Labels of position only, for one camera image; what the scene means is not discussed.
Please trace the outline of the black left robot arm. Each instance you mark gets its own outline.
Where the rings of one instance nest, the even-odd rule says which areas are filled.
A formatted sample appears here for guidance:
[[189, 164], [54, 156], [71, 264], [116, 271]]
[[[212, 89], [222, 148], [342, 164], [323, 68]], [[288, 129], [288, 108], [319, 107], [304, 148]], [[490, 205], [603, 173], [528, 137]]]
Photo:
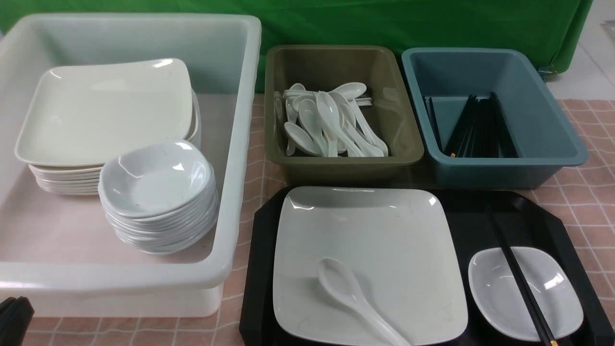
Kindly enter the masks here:
[[26, 297], [5, 299], [0, 304], [0, 344], [21, 346], [34, 313]]

